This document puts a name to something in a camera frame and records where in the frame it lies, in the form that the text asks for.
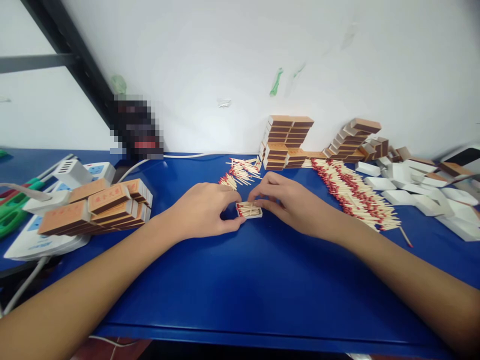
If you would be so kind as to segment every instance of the forearm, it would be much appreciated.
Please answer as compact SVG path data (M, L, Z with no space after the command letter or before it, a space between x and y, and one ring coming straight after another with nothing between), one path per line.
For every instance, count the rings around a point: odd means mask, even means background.
M154 217L0 320L2 357L69 359L137 276L181 240L167 220Z
M478 351L480 291L363 224L339 244L360 258L459 354Z

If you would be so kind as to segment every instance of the white wall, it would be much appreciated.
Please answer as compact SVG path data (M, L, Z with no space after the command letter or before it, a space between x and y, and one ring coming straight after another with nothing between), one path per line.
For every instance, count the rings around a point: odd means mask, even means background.
M353 117L381 122L381 136L417 156L480 140L475 0L64 4L105 78L121 74L129 94L159 104L170 151L255 152L269 114L312 117L305 150L326 147ZM218 108L218 98L231 107ZM104 138L91 146L104 147Z
M20 0L2 0L0 57L55 54ZM109 150L110 130L65 67L0 74L0 148Z

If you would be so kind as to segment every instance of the power cord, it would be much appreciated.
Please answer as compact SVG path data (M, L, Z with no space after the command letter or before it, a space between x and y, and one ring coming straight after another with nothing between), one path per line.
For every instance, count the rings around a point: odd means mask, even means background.
M126 344L121 344L119 342L115 342L115 341L112 341L112 340L107 339L105 337L96 336L96 335L90 335L89 338L90 339L102 340L102 341L104 341L106 343L109 343L109 344L112 344L113 346L116 346L118 348L126 348L127 346L132 346L132 345L135 345L136 343L139 342L138 340L136 340L136 341L132 341L132 342L127 342Z
M185 156L177 156L177 155L163 155L164 158L167 159L193 159L193 158L201 158L207 155L256 155L252 154L251 152L231 152L231 153L225 153L222 151L219 152L207 152L207 153L201 153L201 154L195 154L195 155L185 155ZM133 165L131 168L129 168L123 176L118 180L118 183L121 183L133 170L138 168L140 165L146 163L149 159L145 159L142 161L137 162L135 165Z
M10 302L7 304L5 310L3 311L2 316L7 315L14 309L14 306L16 305L17 301L23 295L25 290L27 290L29 285L34 281L35 277L39 274L39 272L42 270L45 264L49 262L50 258L51 256L43 256L40 258L40 260L38 260L38 263L36 264L35 269L33 269L30 276L26 278L25 282L16 291L15 295L13 295Z

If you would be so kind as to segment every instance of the pile of matchsticks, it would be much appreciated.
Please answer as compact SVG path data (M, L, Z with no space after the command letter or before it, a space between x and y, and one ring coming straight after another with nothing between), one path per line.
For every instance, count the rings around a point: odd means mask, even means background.
M369 227L380 232L400 228L402 222L394 215L394 207L365 184L362 177L350 170L342 161L312 159L313 169L343 208L343 212L360 219Z
M248 201L238 202L236 204L236 211L239 217L241 216L247 219L261 218L263 215L261 207L257 207Z
M237 184L251 185L255 179L262 179L260 177L260 166L262 162L258 156L250 160L239 160L230 158L230 162L225 164L230 165L230 170L225 173L225 176L220 178L218 182L221 185L227 185L234 190L237 190Z
M306 168L306 169L312 169L314 166L312 165L312 160L310 159L305 159L305 161L303 162L303 164L301 165L302 168Z

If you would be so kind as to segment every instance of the left hand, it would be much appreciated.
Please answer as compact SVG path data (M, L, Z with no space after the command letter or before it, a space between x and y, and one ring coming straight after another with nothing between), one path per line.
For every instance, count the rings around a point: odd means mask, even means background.
M233 220L220 219L230 203L242 201L240 194L226 185L198 183L188 190L167 211L159 216L168 218L180 240L205 238L237 231L245 222L239 216Z

